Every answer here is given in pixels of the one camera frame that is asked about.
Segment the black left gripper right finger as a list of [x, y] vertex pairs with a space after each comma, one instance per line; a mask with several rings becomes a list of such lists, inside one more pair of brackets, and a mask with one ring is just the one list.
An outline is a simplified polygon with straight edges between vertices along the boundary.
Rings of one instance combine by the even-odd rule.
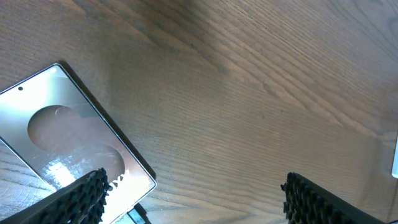
[[283, 212], [289, 223], [384, 224], [298, 173], [288, 173], [281, 189], [285, 193]]

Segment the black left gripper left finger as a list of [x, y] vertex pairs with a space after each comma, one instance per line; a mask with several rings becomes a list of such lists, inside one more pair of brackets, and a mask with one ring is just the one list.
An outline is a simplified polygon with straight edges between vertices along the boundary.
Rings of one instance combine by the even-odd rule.
[[99, 224], [108, 189], [106, 171], [93, 170], [1, 224]]

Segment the bronze Galaxy smartphone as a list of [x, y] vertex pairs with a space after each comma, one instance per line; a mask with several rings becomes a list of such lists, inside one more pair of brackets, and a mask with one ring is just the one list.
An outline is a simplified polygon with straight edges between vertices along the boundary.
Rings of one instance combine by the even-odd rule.
[[59, 190], [103, 168], [110, 185], [103, 223], [113, 223], [156, 187], [122, 132], [55, 63], [1, 92], [1, 141]]

